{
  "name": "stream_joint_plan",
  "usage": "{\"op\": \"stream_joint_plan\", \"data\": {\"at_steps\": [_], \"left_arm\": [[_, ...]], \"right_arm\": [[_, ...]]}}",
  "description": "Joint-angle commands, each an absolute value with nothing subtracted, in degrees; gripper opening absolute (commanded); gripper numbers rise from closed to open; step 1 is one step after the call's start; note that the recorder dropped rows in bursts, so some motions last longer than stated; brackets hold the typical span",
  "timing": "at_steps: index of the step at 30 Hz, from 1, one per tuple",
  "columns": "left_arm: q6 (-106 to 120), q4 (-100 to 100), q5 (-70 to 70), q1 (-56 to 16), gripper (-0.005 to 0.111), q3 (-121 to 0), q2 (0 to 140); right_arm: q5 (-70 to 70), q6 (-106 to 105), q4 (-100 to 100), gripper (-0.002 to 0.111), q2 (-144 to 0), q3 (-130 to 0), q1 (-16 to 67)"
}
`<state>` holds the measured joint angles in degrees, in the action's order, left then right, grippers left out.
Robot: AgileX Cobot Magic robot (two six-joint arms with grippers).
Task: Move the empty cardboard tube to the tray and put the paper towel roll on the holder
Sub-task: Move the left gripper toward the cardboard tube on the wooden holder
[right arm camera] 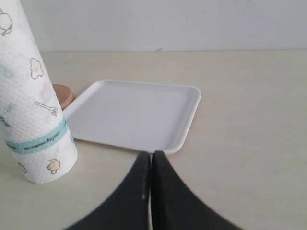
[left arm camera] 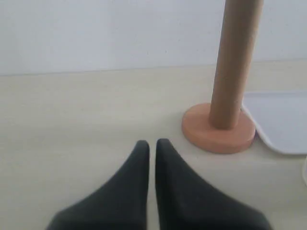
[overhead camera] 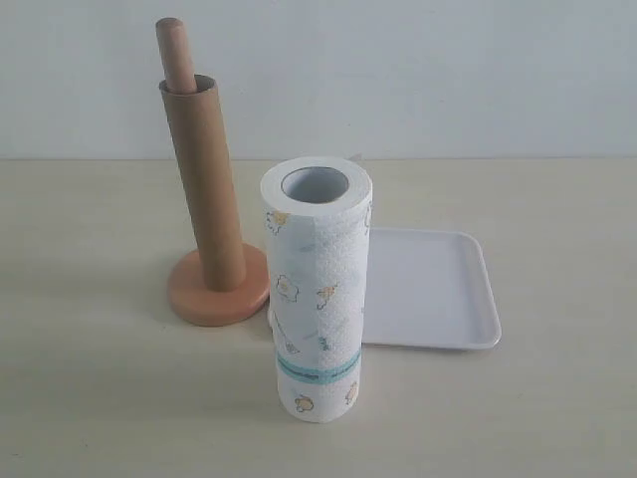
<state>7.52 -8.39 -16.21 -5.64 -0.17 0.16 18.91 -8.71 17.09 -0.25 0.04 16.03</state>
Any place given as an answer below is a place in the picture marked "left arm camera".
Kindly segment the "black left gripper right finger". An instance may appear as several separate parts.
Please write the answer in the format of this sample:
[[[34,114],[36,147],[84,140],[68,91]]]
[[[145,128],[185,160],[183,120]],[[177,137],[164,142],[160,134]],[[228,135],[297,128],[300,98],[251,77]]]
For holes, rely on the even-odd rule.
[[[156,144],[155,190],[162,230],[269,230],[270,223],[203,180],[170,140]]]

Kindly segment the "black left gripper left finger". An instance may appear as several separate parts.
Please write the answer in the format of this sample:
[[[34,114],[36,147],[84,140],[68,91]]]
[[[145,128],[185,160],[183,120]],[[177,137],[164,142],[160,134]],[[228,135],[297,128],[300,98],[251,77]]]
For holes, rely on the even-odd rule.
[[[58,212],[49,230],[145,230],[149,144],[136,142],[119,170],[85,199]]]

